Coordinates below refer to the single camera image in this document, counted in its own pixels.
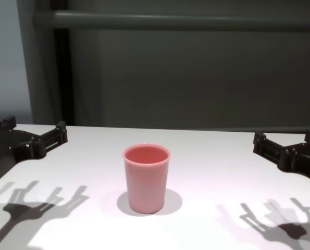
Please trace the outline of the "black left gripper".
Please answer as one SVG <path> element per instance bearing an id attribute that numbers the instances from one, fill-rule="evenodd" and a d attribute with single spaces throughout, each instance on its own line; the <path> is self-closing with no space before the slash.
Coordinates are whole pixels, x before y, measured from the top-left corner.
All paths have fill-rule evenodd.
<path id="1" fill-rule="evenodd" d="M 0 120 L 0 179 L 16 164 L 41 159 L 49 151 L 68 142 L 64 121 L 42 135 L 13 130 L 15 126 L 15 116 Z"/>

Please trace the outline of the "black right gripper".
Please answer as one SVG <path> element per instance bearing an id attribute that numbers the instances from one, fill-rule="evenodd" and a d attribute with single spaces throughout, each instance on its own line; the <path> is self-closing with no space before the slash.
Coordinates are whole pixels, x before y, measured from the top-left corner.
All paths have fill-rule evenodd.
<path id="1" fill-rule="evenodd" d="M 264 133 L 255 132 L 253 153 L 276 164 L 283 172 L 310 179 L 310 130 L 306 131 L 304 141 L 284 147 L 269 140 Z"/>

